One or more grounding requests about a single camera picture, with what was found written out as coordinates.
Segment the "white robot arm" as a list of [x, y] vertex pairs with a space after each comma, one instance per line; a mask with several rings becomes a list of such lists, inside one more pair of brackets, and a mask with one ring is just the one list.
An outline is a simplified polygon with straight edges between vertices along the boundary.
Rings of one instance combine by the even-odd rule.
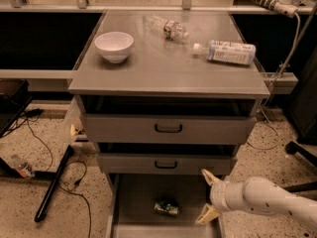
[[244, 211], [256, 215], [281, 214], [317, 230], [317, 202], [297, 196], [261, 177], [242, 182], [228, 182], [216, 178], [208, 170], [201, 170], [210, 185], [210, 203], [206, 203], [196, 223], [207, 224], [223, 212]]

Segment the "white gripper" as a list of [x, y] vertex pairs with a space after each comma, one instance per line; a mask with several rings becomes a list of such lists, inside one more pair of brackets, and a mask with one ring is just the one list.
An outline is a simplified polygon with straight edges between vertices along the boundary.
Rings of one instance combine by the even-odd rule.
[[245, 210], [247, 208], [243, 196], [242, 182], [219, 180], [205, 169], [202, 169], [201, 172], [206, 182], [212, 186], [210, 191], [212, 205], [206, 203], [203, 206], [201, 213], [195, 220], [196, 224], [205, 225], [216, 219], [221, 212]]

